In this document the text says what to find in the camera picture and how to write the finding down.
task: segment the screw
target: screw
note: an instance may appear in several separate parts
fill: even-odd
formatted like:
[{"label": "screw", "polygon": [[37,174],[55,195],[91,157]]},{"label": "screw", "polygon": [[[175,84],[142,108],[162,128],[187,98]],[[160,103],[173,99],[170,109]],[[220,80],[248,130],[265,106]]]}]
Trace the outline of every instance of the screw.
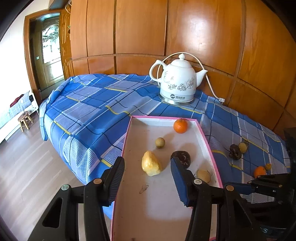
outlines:
[{"label": "screw", "polygon": [[200,185],[200,184],[202,184],[202,180],[200,180],[200,179],[194,179],[194,181],[193,181],[196,185]]},{"label": "screw", "polygon": [[102,179],[100,179],[100,178],[96,178],[94,180],[94,184],[100,184],[101,182],[102,182]]},{"label": "screw", "polygon": [[226,186],[226,189],[227,189],[228,191],[232,192],[232,191],[234,190],[234,187],[231,186],[231,185],[227,185],[227,186]]},{"label": "screw", "polygon": [[69,185],[68,184],[64,184],[63,186],[62,186],[62,190],[63,191],[66,191],[66,190],[68,190],[69,189]]}]

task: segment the blue gripper pad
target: blue gripper pad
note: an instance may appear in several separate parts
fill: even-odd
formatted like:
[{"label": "blue gripper pad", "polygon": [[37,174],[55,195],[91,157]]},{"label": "blue gripper pad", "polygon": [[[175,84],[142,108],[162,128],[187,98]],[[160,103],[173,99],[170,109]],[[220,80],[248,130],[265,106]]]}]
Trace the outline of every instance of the blue gripper pad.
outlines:
[{"label": "blue gripper pad", "polygon": [[195,201],[192,186],[194,176],[192,172],[183,168],[178,157],[173,157],[170,160],[170,169],[181,202],[183,202],[186,207],[192,207]]}]

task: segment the orange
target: orange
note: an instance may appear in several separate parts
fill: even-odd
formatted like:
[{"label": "orange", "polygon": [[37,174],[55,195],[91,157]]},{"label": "orange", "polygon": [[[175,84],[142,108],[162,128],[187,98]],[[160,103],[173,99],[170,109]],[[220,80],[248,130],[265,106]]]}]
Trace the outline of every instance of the orange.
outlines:
[{"label": "orange", "polygon": [[254,170],[254,177],[257,178],[259,175],[266,175],[264,167],[256,167]]},{"label": "orange", "polygon": [[174,123],[174,130],[177,133],[185,133],[187,131],[188,124],[187,121],[184,119],[177,119]]}]

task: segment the white ceramic teapot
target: white ceramic teapot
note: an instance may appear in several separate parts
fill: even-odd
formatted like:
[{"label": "white ceramic teapot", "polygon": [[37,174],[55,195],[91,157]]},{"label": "white ceramic teapot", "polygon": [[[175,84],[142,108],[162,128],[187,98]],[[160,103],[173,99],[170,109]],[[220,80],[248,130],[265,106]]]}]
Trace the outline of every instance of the white ceramic teapot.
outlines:
[{"label": "white ceramic teapot", "polygon": [[[152,71],[157,65],[163,66],[161,78],[156,79]],[[160,83],[160,98],[168,103],[176,102],[190,104],[193,102],[196,87],[198,87],[207,70],[195,72],[191,64],[185,60],[185,55],[180,54],[179,59],[166,65],[157,60],[150,68],[149,75],[152,80]]]}]

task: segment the power cord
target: power cord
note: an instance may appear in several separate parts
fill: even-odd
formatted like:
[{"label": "power cord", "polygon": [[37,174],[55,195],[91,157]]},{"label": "power cord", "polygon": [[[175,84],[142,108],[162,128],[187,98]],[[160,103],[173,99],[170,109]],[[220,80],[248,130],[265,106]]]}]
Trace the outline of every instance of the power cord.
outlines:
[{"label": "power cord", "polygon": [[[195,58],[195,59],[198,61],[198,63],[199,63],[200,66],[202,67],[202,69],[205,69],[204,66],[202,65],[202,63],[200,62],[200,60],[199,60],[197,57],[195,57],[193,54],[186,53],[186,52],[173,53],[173,54],[169,55],[168,57],[166,57],[164,60],[162,60],[162,62],[166,61],[169,57],[171,57],[171,56],[173,56],[173,55],[181,54],[181,53],[183,53],[183,54],[188,54],[188,55],[192,56],[193,58]],[[158,66],[158,69],[157,69],[157,76],[156,76],[157,79],[158,79],[159,70],[160,70],[160,66]],[[217,96],[215,95],[215,93],[214,93],[214,91],[213,91],[213,88],[212,88],[212,86],[211,86],[211,83],[210,83],[210,81],[209,81],[209,78],[208,78],[207,74],[205,74],[205,77],[206,77],[206,79],[207,79],[207,83],[209,84],[209,87],[210,87],[210,90],[211,90],[212,94],[214,95],[214,97],[215,97],[216,99],[219,100],[220,104],[223,104],[223,103],[225,102],[225,99],[223,99],[223,98],[219,98],[219,97],[217,97]]]},{"label": "power cord", "polygon": [[68,11],[67,6],[68,6],[68,5],[72,6],[71,3],[72,3],[72,0],[69,0],[69,1],[67,2],[67,4],[65,5],[65,9],[66,9],[66,11],[67,11],[69,14],[71,14],[71,12]]}]

